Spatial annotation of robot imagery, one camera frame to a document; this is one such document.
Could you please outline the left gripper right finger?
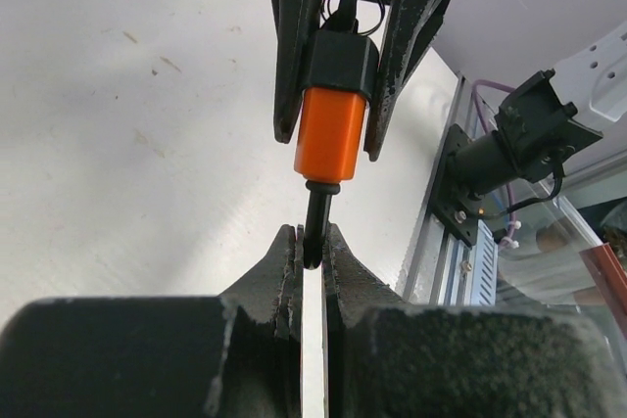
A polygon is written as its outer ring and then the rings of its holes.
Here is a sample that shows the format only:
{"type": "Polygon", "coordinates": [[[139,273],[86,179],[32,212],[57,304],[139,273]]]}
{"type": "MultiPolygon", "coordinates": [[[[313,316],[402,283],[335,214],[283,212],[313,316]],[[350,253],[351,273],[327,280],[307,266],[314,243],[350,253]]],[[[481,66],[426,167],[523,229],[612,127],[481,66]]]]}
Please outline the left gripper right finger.
{"type": "Polygon", "coordinates": [[[323,248],[329,417],[614,417],[618,369],[588,318],[538,307],[404,301],[351,252],[323,248]]]}

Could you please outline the orange black padlock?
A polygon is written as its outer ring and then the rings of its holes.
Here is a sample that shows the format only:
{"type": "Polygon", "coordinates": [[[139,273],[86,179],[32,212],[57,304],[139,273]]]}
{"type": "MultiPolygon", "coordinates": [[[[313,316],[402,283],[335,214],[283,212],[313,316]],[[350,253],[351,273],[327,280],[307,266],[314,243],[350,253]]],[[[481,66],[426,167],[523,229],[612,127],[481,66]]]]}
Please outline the orange black padlock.
{"type": "Polygon", "coordinates": [[[331,202],[354,177],[365,110],[376,81],[379,53],[367,36],[321,29],[308,50],[294,169],[310,192],[303,264],[322,262],[331,202]]]}

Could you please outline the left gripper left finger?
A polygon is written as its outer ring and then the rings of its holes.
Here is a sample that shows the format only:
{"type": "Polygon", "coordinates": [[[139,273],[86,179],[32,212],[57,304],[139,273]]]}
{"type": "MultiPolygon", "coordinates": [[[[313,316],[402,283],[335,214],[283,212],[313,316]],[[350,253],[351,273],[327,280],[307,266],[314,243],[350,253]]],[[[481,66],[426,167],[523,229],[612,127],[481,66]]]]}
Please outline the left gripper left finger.
{"type": "Polygon", "coordinates": [[[298,417],[302,232],[216,296],[55,297],[1,331],[5,417],[298,417]]]}

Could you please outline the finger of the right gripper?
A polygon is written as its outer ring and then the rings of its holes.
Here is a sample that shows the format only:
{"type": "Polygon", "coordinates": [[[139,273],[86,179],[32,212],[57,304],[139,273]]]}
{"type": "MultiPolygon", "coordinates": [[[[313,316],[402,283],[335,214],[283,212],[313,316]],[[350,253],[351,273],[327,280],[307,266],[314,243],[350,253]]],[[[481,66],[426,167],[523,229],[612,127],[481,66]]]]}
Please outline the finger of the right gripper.
{"type": "Polygon", "coordinates": [[[364,138],[378,160],[392,114],[409,79],[433,42],[451,0],[391,0],[364,138]]]}
{"type": "Polygon", "coordinates": [[[315,30],[318,1],[271,0],[277,36],[273,130],[279,143],[291,140],[298,119],[301,64],[315,30]]]}

